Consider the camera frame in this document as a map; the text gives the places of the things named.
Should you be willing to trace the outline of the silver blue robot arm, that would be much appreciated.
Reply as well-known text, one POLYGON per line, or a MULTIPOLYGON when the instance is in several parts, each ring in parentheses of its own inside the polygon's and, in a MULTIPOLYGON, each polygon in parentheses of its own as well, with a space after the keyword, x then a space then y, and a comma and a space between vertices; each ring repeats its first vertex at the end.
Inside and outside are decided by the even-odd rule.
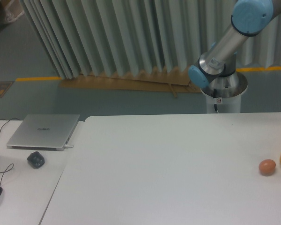
POLYGON ((204 94, 232 98, 246 91, 246 78, 236 72, 237 50, 253 63, 281 65, 281 0, 239 0, 222 38, 189 67, 188 75, 204 94))

